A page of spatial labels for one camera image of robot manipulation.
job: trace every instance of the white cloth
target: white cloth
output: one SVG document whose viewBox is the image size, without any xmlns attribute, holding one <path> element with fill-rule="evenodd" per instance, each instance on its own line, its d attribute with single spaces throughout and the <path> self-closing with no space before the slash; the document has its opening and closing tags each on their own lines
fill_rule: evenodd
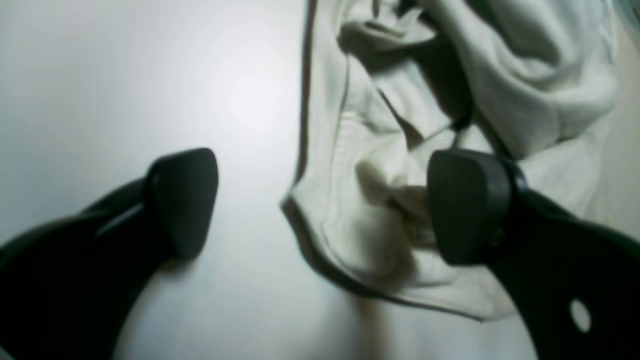
<svg viewBox="0 0 640 360">
<path fill-rule="evenodd" d="M 438 255 L 428 162 L 452 146 L 511 156 L 532 188 L 584 215 L 616 92 L 609 16 L 599 0 L 318 1 L 291 194 L 318 253 L 401 302 L 512 313 L 486 268 Z"/>
</svg>

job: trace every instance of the strap hole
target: strap hole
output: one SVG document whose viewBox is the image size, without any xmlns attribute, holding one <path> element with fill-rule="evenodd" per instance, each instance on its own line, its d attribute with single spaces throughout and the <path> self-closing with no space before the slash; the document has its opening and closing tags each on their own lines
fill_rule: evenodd
<svg viewBox="0 0 640 360">
<path fill-rule="evenodd" d="M 578 330 L 585 334 L 591 330 L 591 314 L 589 309 L 579 299 L 573 299 L 569 305 L 573 324 Z"/>
</svg>

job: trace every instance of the white fabric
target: white fabric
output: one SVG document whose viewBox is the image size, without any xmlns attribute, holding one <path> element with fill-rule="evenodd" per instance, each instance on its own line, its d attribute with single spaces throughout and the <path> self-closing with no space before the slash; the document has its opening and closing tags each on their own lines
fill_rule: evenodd
<svg viewBox="0 0 640 360">
<path fill-rule="evenodd" d="M 292 197 L 313 246 L 393 299 L 512 313 L 486 268 L 438 255 L 428 161 L 452 146 L 511 156 L 532 188 L 584 215 L 616 92 L 609 6 L 422 0 L 401 13 L 388 0 L 322 0 L 312 20 L 306 165 Z M 470 125 L 455 124 L 465 115 Z"/>
</svg>

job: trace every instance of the crumpled fabric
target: crumpled fabric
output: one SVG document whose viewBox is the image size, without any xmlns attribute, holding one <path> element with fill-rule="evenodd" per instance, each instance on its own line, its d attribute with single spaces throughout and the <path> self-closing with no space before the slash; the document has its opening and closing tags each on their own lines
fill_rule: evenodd
<svg viewBox="0 0 640 360">
<path fill-rule="evenodd" d="M 444 263 L 426 206 L 438 149 L 507 156 L 583 217 L 614 106 L 600 0 L 322 0 L 310 21 L 305 167 L 312 246 L 384 297 L 479 320 L 514 312 L 483 266 Z"/>
</svg>

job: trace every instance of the white background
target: white background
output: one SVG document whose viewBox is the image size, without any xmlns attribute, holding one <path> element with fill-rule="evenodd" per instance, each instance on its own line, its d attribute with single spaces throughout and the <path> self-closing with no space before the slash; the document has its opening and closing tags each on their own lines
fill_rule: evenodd
<svg viewBox="0 0 640 360">
<path fill-rule="evenodd" d="M 350 295 L 306 264 L 296 170 L 302 0 L 0 2 L 0 243 L 75 213 L 158 156 L 220 168 L 207 245 L 155 276 L 118 359 L 534 359 L 517 316 L 477 323 Z M 640 57 L 620 34 L 609 220 L 640 238 Z"/>
</svg>

